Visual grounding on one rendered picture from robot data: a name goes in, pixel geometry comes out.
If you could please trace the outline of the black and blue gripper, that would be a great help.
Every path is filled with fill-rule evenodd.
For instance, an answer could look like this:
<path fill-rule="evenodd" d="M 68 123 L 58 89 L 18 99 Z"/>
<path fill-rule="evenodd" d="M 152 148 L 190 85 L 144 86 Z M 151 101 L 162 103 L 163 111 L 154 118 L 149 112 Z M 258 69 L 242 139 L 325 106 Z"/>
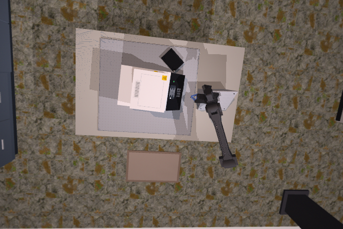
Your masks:
<path fill-rule="evenodd" d="M 196 96 L 196 99 L 194 98 L 194 96 Z M 203 99 L 200 99 L 199 98 L 200 94 L 194 94 L 194 95 L 191 95 L 191 98 L 195 101 L 195 103 L 204 103 L 206 104 L 206 99 L 203 100 Z"/>

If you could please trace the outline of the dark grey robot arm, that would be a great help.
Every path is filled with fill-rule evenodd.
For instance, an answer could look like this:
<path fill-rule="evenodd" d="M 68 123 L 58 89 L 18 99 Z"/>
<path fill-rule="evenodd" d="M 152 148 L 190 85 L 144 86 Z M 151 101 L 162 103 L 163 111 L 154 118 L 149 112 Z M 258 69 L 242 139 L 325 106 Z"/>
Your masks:
<path fill-rule="evenodd" d="M 238 165 L 236 155 L 232 154 L 228 147 L 226 135 L 221 122 L 221 116 L 223 113 L 220 103 L 218 103 L 217 97 L 219 96 L 219 93 L 213 92 L 211 87 L 212 86 L 210 85 L 203 85 L 202 89 L 204 94 L 200 94 L 199 98 L 203 100 L 206 99 L 205 109 L 209 115 L 209 118 L 211 118 L 217 133 L 219 144 L 222 150 L 222 156 L 219 157 L 221 167 L 236 167 L 236 165 Z"/>

